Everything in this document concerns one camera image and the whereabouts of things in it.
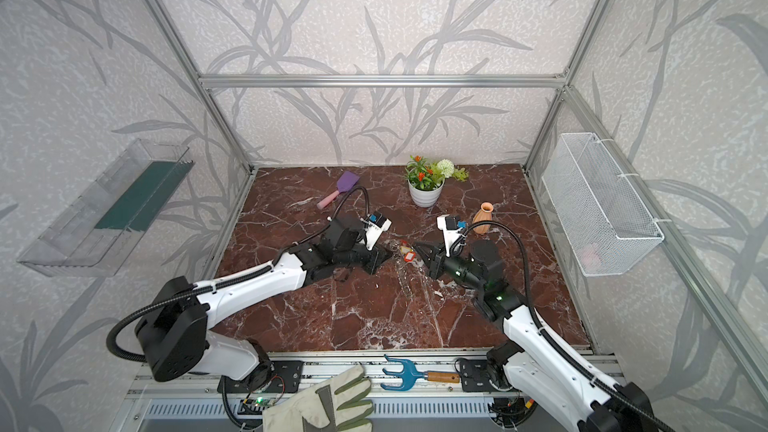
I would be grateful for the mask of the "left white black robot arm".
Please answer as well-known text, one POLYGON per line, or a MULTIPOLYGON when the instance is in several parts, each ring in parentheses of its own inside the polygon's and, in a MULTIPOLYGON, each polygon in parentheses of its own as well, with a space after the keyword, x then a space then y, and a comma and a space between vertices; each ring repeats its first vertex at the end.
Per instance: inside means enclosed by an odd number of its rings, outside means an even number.
POLYGON ((374 274, 392 255, 377 243, 390 226, 380 212, 366 219, 338 216, 269 262, 215 280, 171 279, 150 305, 110 330, 106 347, 116 357, 148 364, 157 382, 187 373, 214 374, 251 390, 260 388, 274 374, 263 348, 216 333, 214 327, 266 299, 328 278, 339 268, 360 267, 374 274))

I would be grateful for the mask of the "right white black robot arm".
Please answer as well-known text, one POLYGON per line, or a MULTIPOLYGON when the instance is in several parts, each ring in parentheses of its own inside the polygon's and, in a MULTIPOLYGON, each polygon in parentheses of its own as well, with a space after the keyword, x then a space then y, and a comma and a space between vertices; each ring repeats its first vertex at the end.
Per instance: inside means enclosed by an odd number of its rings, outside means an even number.
POLYGON ((507 341, 486 354, 491 383, 531 398, 568 431, 669 431, 655 417, 647 395, 622 385, 584 359, 503 278, 505 264, 492 242, 470 255, 417 242, 413 249, 432 278, 447 276, 475 292, 473 304, 507 341))

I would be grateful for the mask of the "small terracotta vase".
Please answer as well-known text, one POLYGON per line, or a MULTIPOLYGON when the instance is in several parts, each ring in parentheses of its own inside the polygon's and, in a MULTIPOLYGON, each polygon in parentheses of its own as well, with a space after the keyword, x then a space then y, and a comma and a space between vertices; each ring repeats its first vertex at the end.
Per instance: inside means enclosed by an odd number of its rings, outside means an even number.
POLYGON ((480 206, 480 209, 473 217, 472 223, 480 223, 484 222, 484 225, 476 226, 473 231, 476 234, 486 234, 489 231, 490 225, 487 224, 487 221, 492 220, 492 215, 494 211, 494 206, 490 202, 483 202, 480 206))

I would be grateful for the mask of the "white pot with flowers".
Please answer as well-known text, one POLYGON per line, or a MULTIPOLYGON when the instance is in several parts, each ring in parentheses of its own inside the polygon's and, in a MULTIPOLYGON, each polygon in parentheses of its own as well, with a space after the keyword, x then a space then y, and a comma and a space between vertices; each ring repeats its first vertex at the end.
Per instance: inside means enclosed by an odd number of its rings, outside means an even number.
POLYGON ((411 156, 405 170, 411 198, 421 208, 430 208, 437 202, 448 179, 465 182, 469 178, 465 168, 457 167, 449 159, 431 161, 411 156))

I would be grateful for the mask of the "purple pink toy spatula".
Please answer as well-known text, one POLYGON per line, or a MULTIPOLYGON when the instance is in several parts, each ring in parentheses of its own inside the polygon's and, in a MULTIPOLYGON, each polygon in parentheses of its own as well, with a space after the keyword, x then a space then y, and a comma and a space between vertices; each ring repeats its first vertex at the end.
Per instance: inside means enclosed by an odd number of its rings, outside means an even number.
POLYGON ((330 205, 341 194, 349 192, 359 181, 360 177, 351 172, 345 171, 336 182, 336 190, 317 203, 318 210, 322 210, 330 205))

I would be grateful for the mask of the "blue garden hand fork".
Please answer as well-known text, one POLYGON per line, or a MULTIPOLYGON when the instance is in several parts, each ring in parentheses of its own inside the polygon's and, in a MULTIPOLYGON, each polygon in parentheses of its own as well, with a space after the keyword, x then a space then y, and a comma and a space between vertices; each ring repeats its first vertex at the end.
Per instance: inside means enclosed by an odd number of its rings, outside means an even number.
POLYGON ((395 384, 382 384, 381 388, 386 391, 409 391, 419 379, 426 380, 428 382, 450 383, 459 384, 461 382, 460 375, 456 372, 440 372, 440 371, 419 371, 415 363, 406 358, 396 358, 388 354, 384 355, 387 362, 393 362, 402 366, 401 371, 390 371, 386 368, 382 369, 382 372, 388 377, 399 378, 401 382, 395 384))

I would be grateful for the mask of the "white green work glove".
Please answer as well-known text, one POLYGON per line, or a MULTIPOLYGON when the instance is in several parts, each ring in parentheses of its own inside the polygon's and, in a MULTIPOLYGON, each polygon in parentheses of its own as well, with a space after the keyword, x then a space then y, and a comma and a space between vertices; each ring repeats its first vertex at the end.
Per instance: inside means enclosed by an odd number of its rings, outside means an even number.
POLYGON ((371 380, 362 365, 303 390, 263 413, 264 431, 371 432, 371 380))

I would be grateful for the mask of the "green circuit board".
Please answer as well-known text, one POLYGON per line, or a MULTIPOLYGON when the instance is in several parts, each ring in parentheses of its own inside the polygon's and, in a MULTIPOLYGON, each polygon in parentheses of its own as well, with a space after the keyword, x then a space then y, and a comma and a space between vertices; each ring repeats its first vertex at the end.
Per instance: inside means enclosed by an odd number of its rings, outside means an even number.
POLYGON ((281 396, 265 397, 265 396, 249 396, 243 398, 237 409, 239 416, 251 417, 261 416, 268 408, 277 405, 281 396))

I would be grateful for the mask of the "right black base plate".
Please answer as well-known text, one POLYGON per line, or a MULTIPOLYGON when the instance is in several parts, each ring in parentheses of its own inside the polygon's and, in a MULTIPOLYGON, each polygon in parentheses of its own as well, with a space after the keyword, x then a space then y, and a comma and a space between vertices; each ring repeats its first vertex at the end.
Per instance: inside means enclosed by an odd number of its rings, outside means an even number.
POLYGON ((454 361, 455 371, 459 374, 462 391, 496 392, 497 389, 490 381, 488 362, 485 359, 468 359, 459 357, 454 361))

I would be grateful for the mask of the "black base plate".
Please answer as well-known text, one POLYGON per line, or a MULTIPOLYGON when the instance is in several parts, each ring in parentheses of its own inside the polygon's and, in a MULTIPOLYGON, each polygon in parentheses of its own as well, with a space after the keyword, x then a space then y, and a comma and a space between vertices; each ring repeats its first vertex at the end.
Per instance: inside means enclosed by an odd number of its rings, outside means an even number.
POLYGON ((462 391, 496 392, 497 389, 490 381, 488 362, 485 359, 468 359, 459 357, 454 361, 455 371, 459 374, 462 391))
POLYGON ((304 362, 301 360, 277 360, 273 362, 273 374, 258 391, 259 394, 294 394, 299 390, 304 362))

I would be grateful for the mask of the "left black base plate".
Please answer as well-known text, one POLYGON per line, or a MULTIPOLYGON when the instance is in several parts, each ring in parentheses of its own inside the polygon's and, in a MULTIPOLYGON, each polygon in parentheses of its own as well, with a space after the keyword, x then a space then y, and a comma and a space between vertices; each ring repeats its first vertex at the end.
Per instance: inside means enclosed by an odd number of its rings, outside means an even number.
POLYGON ((299 390, 304 362, 301 360, 277 360, 273 362, 273 374, 258 391, 259 394, 294 394, 299 390))

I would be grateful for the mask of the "clear plastic wall tray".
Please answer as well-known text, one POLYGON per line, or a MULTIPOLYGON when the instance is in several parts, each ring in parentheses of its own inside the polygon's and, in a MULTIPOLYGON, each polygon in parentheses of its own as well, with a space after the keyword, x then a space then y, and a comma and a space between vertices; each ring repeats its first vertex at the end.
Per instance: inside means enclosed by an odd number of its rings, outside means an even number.
POLYGON ((111 277, 194 166, 189 148, 134 140, 24 252, 47 277, 111 277))

